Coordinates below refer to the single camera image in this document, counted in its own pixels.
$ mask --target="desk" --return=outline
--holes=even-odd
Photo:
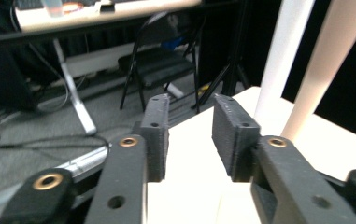
[[[234,98],[253,116],[260,88]],[[280,133],[293,104],[277,102],[274,132]],[[149,183],[149,223],[260,223],[249,184],[232,183],[211,139],[213,108],[170,129],[166,177]],[[296,139],[311,165],[340,180],[356,169],[356,134],[312,115]]]
[[[202,0],[146,0],[117,3],[114,12],[100,13],[101,2],[93,7],[64,15],[61,18],[50,18],[44,8],[33,10],[16,10],[17,19],[24,32],[44,29],[63,28],[73,25],[89,24],[100,21],[120,21],[128,18],[149,16],[155,12],[179,10],[199,5]]]

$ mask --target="chair leg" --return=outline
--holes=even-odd
[[[194,87],[195,87],[195,109],[196,109],[196,113],[199,114],[200,113],[200,104],[198,102],[198,75],[197,72],[194,71]]]
[[[199,114],[200,113],[200,104],[198,102],[198,73],[197,73],[197,61],[195,58],[195,46],[192,46],[192,63],[194,63],[195,65],[195,69],[194,69],[194,87],[195,87],[195,109],[196,109],[196,113]]]
[[[139,88],[140,102],[142,103],[143,111],[146,110],[145,96],[143,94],[143,88],[140,81],[136,78],[137,87]]]
[[[166,86],[164,87],[164,91],[168,90],[169,84],[171,84],[170,82],[166,83]]]
[[[122,109],[122,107],[124,106],[125,96],[128,91],[128,85],[129,85],[130,79],[131,79],[131,74],[129,74],[127,76],[127,79],[125,80],[124,91],[122,92],[122,98],[121,98],[121,103],[120,103],[120,109]]]

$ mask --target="white desk leg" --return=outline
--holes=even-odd
[[[67,88],[69,89],[71,94],[70,100],[72,101],[73,107],[75,108],[76,113],[78,114],[78,118],[81,121],[81,124],[84,127],[86,134],[95,134],[96,127],[93,124],[93,120],[91,119],[90,114],[88,113],[84,104],[79,99],[75,82],[72,76],[70,75],[69,70],[67,69],[65,59],[64,59],[64,53],[62,52],[62,48],[61,45],[59,44],[59,40],[54,39],[53,44],[56,53],[58,55],[59,63],[61,64],[62,72],[64,73],[64,81],[66,82]]]
[[[356,41],[356,1],[332,1],[282,136],[294,141]]]

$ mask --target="black cable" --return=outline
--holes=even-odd
[[[39,144],[39,143],[44,143],[44,142],[49,142],[49,141],[58,141],[58,140],[66,140],[66,139],[97,139],[103,142],[103,145],[57,145],[57,146],[41,146],[41,147],[30,147],[27,145],[32,145],[32,144]],[[42,149],[42,148],[74,148],[74,147],[108,147],[108,141],[98,135],[66,135],[66,136],[57,136],[57,137],[48,137],[48,138],[40,138],[32,141],[27,141],[27,142],[21,142],[17,144],[3,144],[0,145],[0,149],[6,149],[6,148],[21,148],[21,149]]]

